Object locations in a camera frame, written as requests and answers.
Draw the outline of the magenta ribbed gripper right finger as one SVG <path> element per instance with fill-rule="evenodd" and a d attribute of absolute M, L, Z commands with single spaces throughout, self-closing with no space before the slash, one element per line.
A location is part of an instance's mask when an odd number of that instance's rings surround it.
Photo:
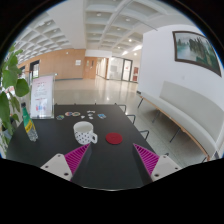
<path fill-rule="evenodd" d="M 144 185 L 181 170 L 169 156 L 159 156 L 138 144 L 133 144 L 133 154 Z"/>

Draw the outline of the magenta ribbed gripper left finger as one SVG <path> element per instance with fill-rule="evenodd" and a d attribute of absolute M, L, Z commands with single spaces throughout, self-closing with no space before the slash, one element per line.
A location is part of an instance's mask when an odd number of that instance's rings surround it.
<path fill-rule="evenodd" d="M 84 156 L 87 154 L 89 147 L 90 144 L 86 144 L 65 155 L 56 154 L 41 166 L 41 169 L 70 181 L 84 160 Z"/>

